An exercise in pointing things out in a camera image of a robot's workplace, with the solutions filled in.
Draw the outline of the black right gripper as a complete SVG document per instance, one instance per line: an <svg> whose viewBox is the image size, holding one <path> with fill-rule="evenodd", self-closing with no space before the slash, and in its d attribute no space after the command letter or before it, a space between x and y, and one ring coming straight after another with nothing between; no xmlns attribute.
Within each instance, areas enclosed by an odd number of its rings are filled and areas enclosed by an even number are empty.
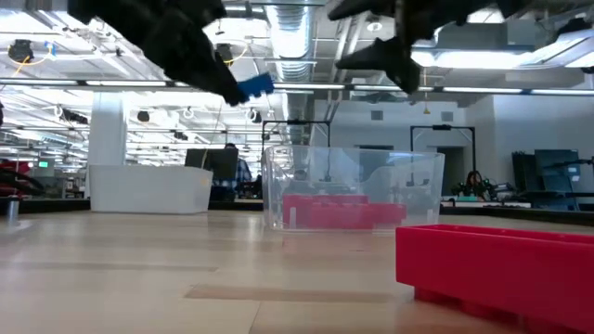
<svg viewBox="0 0 594 334"><path fill-rule="evenodd" d="M410 47L431 40L434 31L449 23L462 26L468 16L492 6L495 0L341 0L328 12L331 21L370 12L395 18L395 36L374 42L335 64L340 70L383 71L405 93L420 86L421 66L412 59Z"/></svg>

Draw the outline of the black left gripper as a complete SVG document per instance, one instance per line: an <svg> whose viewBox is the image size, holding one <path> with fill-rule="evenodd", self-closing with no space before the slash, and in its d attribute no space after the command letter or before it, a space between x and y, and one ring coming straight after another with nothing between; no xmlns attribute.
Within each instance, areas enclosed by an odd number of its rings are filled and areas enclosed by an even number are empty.
<svg viewBox="0 0 594 334"><path fill-rule="evenodd" d="M68 0L79 21L101 19L137 46L160 44L169 78L221 96L230 106L245 93L202 29L226 16L221 0Z"/></svg>

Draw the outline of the blue toy block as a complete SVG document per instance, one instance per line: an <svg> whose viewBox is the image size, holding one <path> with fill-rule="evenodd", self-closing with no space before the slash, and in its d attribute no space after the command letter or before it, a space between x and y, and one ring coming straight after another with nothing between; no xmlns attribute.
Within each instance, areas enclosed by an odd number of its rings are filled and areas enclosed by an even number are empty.
<svg viewBox="0 0 594 334"><path fill-rule="evenodd" d="M273 94L275 86L271 75L266 72L238 82L238 89L247 99L250 99L251 97Z"/></svg>

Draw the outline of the red toy block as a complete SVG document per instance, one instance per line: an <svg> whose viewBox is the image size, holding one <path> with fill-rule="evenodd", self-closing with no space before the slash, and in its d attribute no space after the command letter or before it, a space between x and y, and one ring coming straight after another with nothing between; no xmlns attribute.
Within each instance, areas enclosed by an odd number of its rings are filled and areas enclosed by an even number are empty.
<svg viewBox="0 0 594 334"><path fill-rule="evenodd" d="M369 230L373 227L366 195L315 195L306 227Z"/></svg>
<svg viewBox="0 0 594 334"><path fill-rule="evenodd" d="M530 334L594 334L594 236L399 227L395 279L418 300L521 324Z"/></svg>

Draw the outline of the black monitor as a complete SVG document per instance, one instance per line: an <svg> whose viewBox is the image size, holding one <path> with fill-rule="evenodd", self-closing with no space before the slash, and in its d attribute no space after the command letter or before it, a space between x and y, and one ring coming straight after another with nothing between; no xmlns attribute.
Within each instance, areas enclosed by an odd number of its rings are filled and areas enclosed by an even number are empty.
<svg viewBox="0 0 594 334"><path fill-rule="evenodd" d="M232 180L236 176L239 153L233 148L191 148L185 165L213 173L217 180Z"/></svg>

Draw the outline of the ceiling light panel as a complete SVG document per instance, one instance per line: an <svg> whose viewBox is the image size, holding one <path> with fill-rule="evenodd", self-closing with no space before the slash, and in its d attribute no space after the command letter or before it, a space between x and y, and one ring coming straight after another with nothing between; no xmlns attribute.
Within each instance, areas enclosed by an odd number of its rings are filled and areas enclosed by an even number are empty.
<svg viewBox="0 0 594 334"><path fill-rule="evenodd" d="M504 51L413 51L412 59L425 68L473 70L536 70L550 65L536 62L532 53Z"/></svg>

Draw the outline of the person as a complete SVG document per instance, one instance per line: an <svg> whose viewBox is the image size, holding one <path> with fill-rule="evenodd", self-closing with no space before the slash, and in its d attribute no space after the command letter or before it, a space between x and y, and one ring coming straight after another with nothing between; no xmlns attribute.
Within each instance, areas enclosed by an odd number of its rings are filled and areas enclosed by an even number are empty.
<svg viewBox="0 0 594 334"><path fill-rule="evenodd" d="M232 143L227 143L224 148L239 150ZM213 178L211 188L211 201L234 201L240 194L240 186L251 182L252 174L248 163L239 156L236 176L232 180L217 180Z"/></svg>

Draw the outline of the white pillar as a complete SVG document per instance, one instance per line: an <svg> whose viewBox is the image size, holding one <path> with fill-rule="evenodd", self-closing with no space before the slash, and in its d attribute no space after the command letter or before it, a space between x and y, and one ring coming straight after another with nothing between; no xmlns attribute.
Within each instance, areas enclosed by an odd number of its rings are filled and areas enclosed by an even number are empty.
<svg viewBox="0 0 594 334"><path fill-rule="evenodd" d="M94 93L87 153L89 165L124 165L128 117L123 94Z"/></svg>

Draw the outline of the white plastic bin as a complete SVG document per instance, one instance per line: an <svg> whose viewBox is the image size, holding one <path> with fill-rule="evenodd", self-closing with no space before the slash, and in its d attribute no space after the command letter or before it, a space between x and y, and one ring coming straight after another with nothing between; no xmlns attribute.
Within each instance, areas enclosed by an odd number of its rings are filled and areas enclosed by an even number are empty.
<svg viewBox="0 0 594 334"><path fill-rule="evenodd" d="M196 214L208 210L213 173L195 167L92 165L94 212Z"/></svg>

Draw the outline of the clear plastic bin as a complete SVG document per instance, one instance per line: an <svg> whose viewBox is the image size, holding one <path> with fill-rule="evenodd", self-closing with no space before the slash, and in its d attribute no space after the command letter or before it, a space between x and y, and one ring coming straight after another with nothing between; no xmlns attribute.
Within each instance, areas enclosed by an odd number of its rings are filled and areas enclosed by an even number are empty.
<svg viewBox="0 0 594 334"><path fill-rule="evenodd" d="M439 220L445 157L435 152L331 148L329 182L293 179L265 186L266 224L279 231L386 231ZM306 227L315 195L366 195L369 230Z"/></svg>

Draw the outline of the dark cabinet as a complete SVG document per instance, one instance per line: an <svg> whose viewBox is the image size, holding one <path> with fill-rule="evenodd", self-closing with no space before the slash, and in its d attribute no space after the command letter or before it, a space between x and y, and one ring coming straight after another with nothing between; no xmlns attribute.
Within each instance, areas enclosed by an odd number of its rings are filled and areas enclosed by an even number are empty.
<svg viewBox="0 0 594 334"><path fill-rule="evenodd" d="M536 149L533 154L511 154L517 196L536 209L580 211L581 199L592 199L594 187L576 188L581 167L589 166L594 175L594 156L581 159L575 149Z"/></svg>

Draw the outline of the silver ventilation duct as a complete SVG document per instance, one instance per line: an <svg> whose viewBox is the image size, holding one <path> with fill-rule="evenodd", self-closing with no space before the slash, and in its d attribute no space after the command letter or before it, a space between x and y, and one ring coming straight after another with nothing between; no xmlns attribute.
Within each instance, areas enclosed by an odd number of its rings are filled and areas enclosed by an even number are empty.
<svg viewBox="0 0 594 334"><path fill-rule="evenodd" d="M277 82L303 84L312 80L313 32L315 10L308 6L266 6L270 23L270 44L278 62ZM311 121L314 101L310 95L287 93L283 97L283 113L287 121Z"/></svg>

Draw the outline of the black background rig frame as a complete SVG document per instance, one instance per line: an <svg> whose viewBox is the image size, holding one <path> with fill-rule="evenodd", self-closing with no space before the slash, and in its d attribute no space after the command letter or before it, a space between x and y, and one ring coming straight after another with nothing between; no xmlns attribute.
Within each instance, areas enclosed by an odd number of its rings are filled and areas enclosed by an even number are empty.
<svg viewBox="0 0 594 334"><path fill-rule="evenodd" d="M261 130L265 186L293 179L329 182L331 123L289 119L264 121Z"/></svg>
<svg viewBox="0 0 594 334"><path fill-rule="evenodd" d="M463 130L468 130L471 133L471 138L469 139L471 142L471 163L472 163L472 170L477 171L477 159L476 159L476 128L473 126L454 126L449 124L435 124L435 125L411 125L409 127L409 150L414 151L415 147L415 136L414 132L416 129L422 130L432 130L432 131L452 131L458 130L463 135Z"/></svg>

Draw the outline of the silver metal post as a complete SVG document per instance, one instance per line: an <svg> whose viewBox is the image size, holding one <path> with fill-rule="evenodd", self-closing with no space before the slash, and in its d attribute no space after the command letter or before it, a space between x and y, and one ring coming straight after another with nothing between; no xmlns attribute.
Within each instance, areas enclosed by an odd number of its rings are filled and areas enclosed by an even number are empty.
<svg viewBox="0 0 594 334"><path fill-rule="evenodd" d="M20 199L16 195L9 196L6 207L6 219L9 225L16 225L19 222Z"/></svg>

